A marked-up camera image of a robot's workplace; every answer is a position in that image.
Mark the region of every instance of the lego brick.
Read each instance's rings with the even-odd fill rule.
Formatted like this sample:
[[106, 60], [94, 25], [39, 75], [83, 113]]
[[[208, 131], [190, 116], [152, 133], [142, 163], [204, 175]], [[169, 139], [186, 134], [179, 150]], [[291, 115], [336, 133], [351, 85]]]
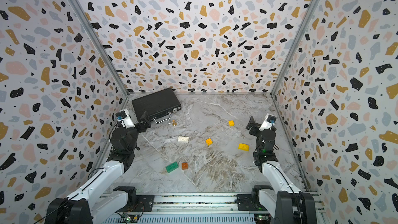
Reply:
[[174, 162], [174, 163], [172, 163], [172, 164], [166, 166], [167, 173], [172, 172], [172, 171], [175, 170], [176, 168], [178, 168], [178, 163], [177, 163], [177, 162]]
[[188, 163], [187, 162], [181, 163], [181, 168], [182, 169], [188, 169]]
[[211, 145], [213, 143], [213, 141], [209, 138], [209, 139], [206, 139], [206, 143], [209, 146], [209, 145]]
[[247, 144], [239, 144], [238, 149], [248, 152], [249, 151], [249, 146]]
[[189, 137], [178, 136], [179, 143], [188, 143]]

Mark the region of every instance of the pink terrazzo spot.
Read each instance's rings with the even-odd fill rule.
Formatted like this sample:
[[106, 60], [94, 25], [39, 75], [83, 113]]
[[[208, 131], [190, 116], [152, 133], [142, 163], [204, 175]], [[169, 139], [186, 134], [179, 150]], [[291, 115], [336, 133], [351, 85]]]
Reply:
[[51, 41], [59, 45], [59, 43], [61, 42], [61, 38], [51, 37]]
[[355, 101], [354, 101], [354, 102], [351, 102], [351, 103], [347, 106], [347, 109], [348, 109], [348, 110], [359, 110], [360, 108], [361, 108], [361, 105], [358, 104], [358, 103], [356, 103]]
[[379, 21], [379, 19], [375, 19], [375, 20], [371, 21], [371, 23], [369, 25], [368, 32], [372, 32], [375, 29], [375, 26], [376, 26], [378, 21]]
[[342, 69], [340, 70], [339, 75], [341, 75], [345, 80], [347, 80], [347, 75]]
[[334, 7], [338, 8], [340, 4], [340, 0], [336, 0], [336, 2], [334, 3]]
[[11, 145], [11, 149], [14, 150], [14, 151], [22, 150], [22, 145], [20, 145], [20, 144], [12, 144]]
[[363, 115], [363, 120], [364, 120], [364, 121], [369, 121], [370, 115], [371, 115], [370, 112], [365, 113], [365, 114]]
[[36, 161], [35, 147], [33, 144], [28, 144], [23, 152], [23, 158], [33, 163]]
[[316, 102], [315, 102], [315, 105], [316, 106], [322, 106], [322, 107], [325, 107], [325, 106], [327, 106], [327, 102], [324, 100], [324, 99], [319, 99], [319, 100], [317, 100]]
[[198, 38], [200, 37], [200, 33], [196, 32], [195, 34], [193, 34], [193, 39], [196, 41], [198, 40]]
[[118, 16], [121, 20], [127, 21], [127, 13], [121, 9], [116, 10], [116, 16]]
[[27, 73], [26, 67], [21, 62], [7, 62], [6, 71], [14, 75], [24, 75]]
[[383, 37], [383, 40], [386, 39], [386, 41], [388, 42], [391, 37], [392, 37], [392, 32], [387, 31], [387, 33]]
[[99, 140], [100, 138], [102, 138], [102, 134], [101, 134], [101, 132], [96, 132], [96, 133], [94, 133], [93, 137], [94, 137], [94, 140]]
[[363, 44], [366, 44], [367, 42], [368, 42], [369, 40], [368, 40], [368, 38], [366, 38], [366, 37], [362, 37], [360, 40], [359, 40], [359, 42], [363, 45]]
[[21, 104], [21, 107], [19, 108], [19, 113], [22, 114], [23, 116], [30, 118], [30, 108], [28, 104]]
[[161, 13], [161, 12], [159, 12], [158, 14], [159, 14], [159, 16], [160, 16], [162, 19], [167, 18], [167, 16], [166, 16], [165, 14]]
[[316, 30], [316, 38], [320, 40], [324, 35], [325, 35], [325, 28], [321, 26]]
[[216, 9], [212, 9], [209, 12], [210, 17], [214, 20], [214, 21], [218, 21], [220, 18], [220, 12]]
[[392, 161], [387, 162], [386, 167], [387, 167], [389, 170], [393, 170], [393, 169], [395, 169], [395, 167], [397, 166], [397, 164], [398, 164], [398, 162], [396, 162], [395, 160], [392, 160]]
[[363, 138], [361, 138], [361, 140], [359, 141], [359, 144], [362, 147], [366, 147], [366, 145], [368, 144], [368, 136], [364, 136]]
[[345, 117], [343, 117], [343, 116], [340, 116], [340, 123], [339, 124], [342, 127], [346, 124], [346, 122], [347, 122], [347, 119]]
[[35, 10], [30, 4], [26, 3], [26, 9], [37, 16], [37, 10]]
[[39, 97], [37, 94], [33, 94], [33, 93], [28, 94], [28, 96], [29, 96], [31, 99], [37, 99], [37, 98]]
[[115, 41], [115, 38], [116, 38], [115, 33], [110, 33], [109, 38], [111, 39], [111, 42]]
[[252, 20], [254, 20], [254, 19], [258, 18], [258, 16], [257, 16], [256, 14], [254, 14], [254, 12], [252, 12], [252, 13], [250, 14], [250, 18], [251, 18]]
[[48, 24], [47, 18], [41, 18], [40, 22], [41, 22], [42, 25], [47, 25]]

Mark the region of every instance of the black cable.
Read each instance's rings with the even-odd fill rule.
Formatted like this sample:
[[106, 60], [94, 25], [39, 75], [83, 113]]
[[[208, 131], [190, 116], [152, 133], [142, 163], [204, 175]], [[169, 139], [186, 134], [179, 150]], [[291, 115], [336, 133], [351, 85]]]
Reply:
[[279, 171], [279, 173], [281, 173], [281, 175], [282, 175], [282, 177], [283, 177], [283, 179], [286, 181], [286, 183], [287, 183], [287, 186], [289, 186], [289, 188], [290, 188], [290, 190], [292, 191], [292, 194], [294, 195], [294, 197], [295, 197], [295, 200], [296, 200], [296, 204], [297, 204], [297, 209], [298, 209], [298, 214], [300, 215], [300, 222], [302, 223], [302, 219], [301, 219], [301, 211], [300, 211], [300, 202], [299, 201], [297, 201], [297, 197], [296, 197], [296, 194], [295, 194], [295, 192], [293, 191], [293, 189], [292, 189], [292, 187], [290, 187], [290, 185], [289, 185], [289, 182], [286, 180], [286, 178], [285, 178], [285, 176], [283, 175], [283, 173], [275, 166], [275, 165], [273, 165], [273, 164], [270, 164], [270, 163], [266, 163], [266, 164], [269, 164], [269, 165], [271, 165], [271, 166], [273, 166], [275, 169], [277, 169], [278, 171]]
[[[263, 143], [259, 144], [259, 145], [256, 147], [256, 149], [254, 150], [254, 152], [256, 152], [256, 151], [257, 151], [257, 148], [260, 147], [262, 144], [263, 144]], [[276, 144], [274, 144], [274, 148], [275, 148], [275, 150], [279, 151], [279, 147], [278, 147]]]
[[102, 172], [100, 172], [99, 173], [99, 175], [96, 177], [96, 178], [94, 178], [94, 180], [93, 181], [91, 181], [89, 184], [87, 184], [87, 186], [86, 187], [84, 187], [83, 189], [82, 189], [82, 191], [83, 190], [85, 190], [86, 188], [88, 188], [88, 186], [90, 186], [90, 184], [92, 184], [98, 177], [100, 177], [100, 175], [102, 174], [102, 173], [104, 173], [103, 171]]
[[97, 169], [93, 169], [92, 171], [90, 171], [90, 173], [88, 173], [87, 180], [90, 179], [91, 173], [92, 173], [93, 171], [96, 171]]
[[120, 215], [120, 217], [122, 217], [123, 222], [122, 223], [127, 223], [126, 220], [124, 219], [124, 217], [119, 213], [119, 212], [115, 212], [116, 214]]
[[142, 203], [142, 213], [141, 213], [140, 217], [141, 217], [142, 214], [144, 213], [144, 209], [145, 209], [145, 205]]
[[111, 131], [109, 132], [109, 137], [111, 136], [113, 129], [115, 129], [115, 127], [117, 127], [117, 123], [118, 123], [118, 121], [116, 122], [116, 125], [114, 125], [114, 126], [112, 127]]
[[42, 219], [46, 218], [47, 216], [51, 215], [53, 212], [57, 211], [58, 209], [60, 209], [61, 207], [63, 207], [65, 204], [67, 204], [70, 200], [72, 200], [73, 198], [75, 198], [76, 196], [78, 196], [79, 194], [76, 194], [75, 196], [73, 196], [72, 198], [69, 198], [67, 201], [65, 201], [64, 203], [62, 203], [59, 207], [57, 207], [56, 209], [54, 209], [53, 211], [51, 211], [51, 213], [45, 215], [44, 217], [42, 217], [40, 220], [36, 221], [33, 224], [36, 224], [37, 222], [41, 221]]

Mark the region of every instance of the patterned wall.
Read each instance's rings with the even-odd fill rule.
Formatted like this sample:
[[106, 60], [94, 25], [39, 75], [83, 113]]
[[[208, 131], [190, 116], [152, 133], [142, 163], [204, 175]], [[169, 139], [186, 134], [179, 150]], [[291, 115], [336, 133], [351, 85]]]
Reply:
[[396, 2], [321, 0], [276, 95], [332, 223], [398, 223]]
[[310, 1], [80, 3], [130, 92], [266, 92]]
[[0, 222], [29, 224], [86, 181], [123, 96], [66, 0], [0, 14]]

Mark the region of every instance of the marble floor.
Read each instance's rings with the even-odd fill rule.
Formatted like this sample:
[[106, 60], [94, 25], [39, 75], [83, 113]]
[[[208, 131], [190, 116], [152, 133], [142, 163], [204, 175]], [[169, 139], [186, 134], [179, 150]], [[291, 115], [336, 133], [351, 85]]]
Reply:
[[[134, 186], [137, 192], [250, 192], [255, 184], [267, 184], [267, 178], [253, 164], [255, 137], [245, 129], [252, 115], [262, 122], [267, 113], [277, 116], [270, 96], [261, 94], [176, 94], [182, 109], [172, 114], [177, 126], [164, 121], [140, 133], [135, 159], [118, 185]], [[136, 121], [131, 100], [127, 108]], [[235, 126], [229, 127], [233, 120]], [[275, 150], [277, 158], [291, 181], [303, 189], [299, 170], [291, 154], [282, 122], [276, 121]], [[178, 136], [189, 137], [189, 143], [178, 143]], [[213, 143], [207, 146], [205, 140]], [[249, 152], [238, 144], [250, 146]], [[177, 162], [179, 168], [167, 173], [166, 166]], [[188, 169], [182, 170], [181, 163]]]

